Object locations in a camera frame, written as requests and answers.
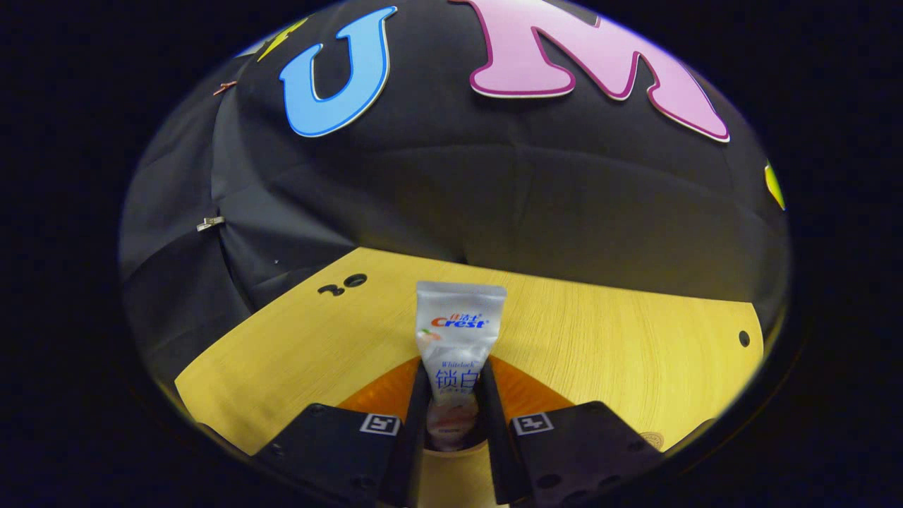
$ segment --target blue letter u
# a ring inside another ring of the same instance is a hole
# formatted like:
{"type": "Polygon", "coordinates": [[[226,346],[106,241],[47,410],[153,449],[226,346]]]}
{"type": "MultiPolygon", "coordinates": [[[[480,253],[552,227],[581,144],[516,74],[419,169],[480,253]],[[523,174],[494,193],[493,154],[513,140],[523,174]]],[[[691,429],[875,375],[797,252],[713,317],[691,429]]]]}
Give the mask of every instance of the blue letter u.
{"type": "Polygon", "coordinates": [[[294,132],[325,136],[353,122],[379,97],[389,75],[386,18],[397,10],[394,6],[379,9],[336,33],[336,39],[348,38],[351,75],[345,87],[328,99],[317,97],[313,87],[313,57],[322,44],[314,44],[285,65],[279,79],[285,87],[285,114],[294,132]]]}

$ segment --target toothpaste tube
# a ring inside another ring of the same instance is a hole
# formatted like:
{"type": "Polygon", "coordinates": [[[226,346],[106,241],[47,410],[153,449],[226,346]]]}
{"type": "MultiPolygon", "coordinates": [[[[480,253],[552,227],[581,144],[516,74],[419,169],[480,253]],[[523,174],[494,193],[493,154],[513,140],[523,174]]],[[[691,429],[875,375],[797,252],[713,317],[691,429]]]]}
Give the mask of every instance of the toothpaste tube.
{"type": "Polygon", "coordinates": [[[461,449],[476,425],[473,387],[498,339],[506,296],[500,286],[417,283],[415,337],[433,388],[426,429],[441,451],[461,449]]]}

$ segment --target screw hole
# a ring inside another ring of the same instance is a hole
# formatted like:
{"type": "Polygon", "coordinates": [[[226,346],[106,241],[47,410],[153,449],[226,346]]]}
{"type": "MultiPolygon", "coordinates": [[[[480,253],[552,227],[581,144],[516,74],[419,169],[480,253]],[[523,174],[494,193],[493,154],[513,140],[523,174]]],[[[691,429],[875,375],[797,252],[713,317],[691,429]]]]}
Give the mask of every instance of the screw hole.
{"type": "Polygon", "coordinates": [[[536,486],[541,489],[550,489],[562,482],[559,475],[545,475],[536,480],[536,486]]]}
{"type": "Polygon", "coordinates": [[[358,287],[367,282],[367,275],[358,273],[345,279],[345,287],[358,287]]]}
{"type": "Polygon", "coordinates": [[[605,488],[610,485],[614,485],[619,481],[620,481],[619,475],[611,475],[608,478],[605,478],[604,480],[599,482],[599,488],[601,489],[601,488],[605,488]]]}
{"type": "Polygon", "coordinates": [[[345,292],[344,287],[338,287],[335,284],[329,284],[328,286],[323,286],[320,289],[317,289],[317,293],[320,293],[321,295],[323,293],[332,293],[333,296],[338,296],[344,292],[345,292]]]}
{"type": "Polygon", "coordinates": [[[369,476],[355,476],[351,478],[351,486],[359,490],[370,490],[377,486],[377,483],[369,476]]]}

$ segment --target metal clip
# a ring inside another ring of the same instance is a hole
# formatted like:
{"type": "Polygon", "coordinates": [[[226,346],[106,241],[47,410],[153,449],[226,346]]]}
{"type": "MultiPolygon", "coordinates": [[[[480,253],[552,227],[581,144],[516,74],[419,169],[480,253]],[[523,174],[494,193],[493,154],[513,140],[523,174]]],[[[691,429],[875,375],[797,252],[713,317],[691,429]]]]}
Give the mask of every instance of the metal clip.
{"type": "Polygon", "coordinates": [[[222,224],[225,221],[226,221],[226,219],[224,219],[222,217],[213,217],[213,218],[205,217],[204,223],[198,224],[198,231],[206,230],[207,228],[209,228],[211,226],[216,226],[217,224],[222,224]]]}
{"type": "Polygon", "coordinates": [[[217,91],[213,92],[213,95],[219,95],[222,92],[236,86],[237,84],[238,84],[238,81],[230,81],[228,83],[220,83],[219,89],[217,91]]]}

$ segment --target letter cutout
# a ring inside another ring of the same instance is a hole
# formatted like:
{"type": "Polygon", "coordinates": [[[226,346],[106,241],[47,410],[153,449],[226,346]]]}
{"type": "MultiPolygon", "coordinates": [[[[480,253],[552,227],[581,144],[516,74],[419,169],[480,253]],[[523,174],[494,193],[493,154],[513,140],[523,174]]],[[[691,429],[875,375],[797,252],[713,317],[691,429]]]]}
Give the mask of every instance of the letter cutout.
{"type": "Polygon", "coordinates": [[[300,28],[301,25],[307,23],[308,19],[310,19],[310,16],[307,16],[306,18],[302,19],[301,21],[290,25],[288,28],[286,28],[285,30],[282,30],[280,33],[278,33],[276,35],[276,37],[274,37],[273,40],[270,42],[270,45],[266,46],[266,50],[264,51],[264,54],[260,55],[260,58],[258,58],[257,61],[263,60],[266,55],[270,54],[270,52],[272,50],[276,49],[276,46],[285,42],[285,39],[288,39],[288,36],[295,30],[300,28]]]}
{"type": "Polygon", "coordinates": [[[731,140],[702,87],[679,61],[601,16],[590,26],[543,0],[450,1],[470,4],[482,25],[489,61],[470,75],[470,85],[482,95],[541,98],[573,90],[573,74],[549,61],[541,33],[615,100],[630,96],[642,56],[656,81],[647,90],[656,109],[716,141],[731,140]]]}
{"type": "Polygon", "coordinates": [[[386,18],[397,10],[394,6],[379,9],[336,33],[336,39],[348,38],[351,73],[345,87],[328,99],[317,96],[313,86],[313,58],[322,44],[314,44],[285,65],[279,79],[285,88],[285,114],[294,132],[325,136],[353,122],[379,97],[389,75],[386,18]]]}

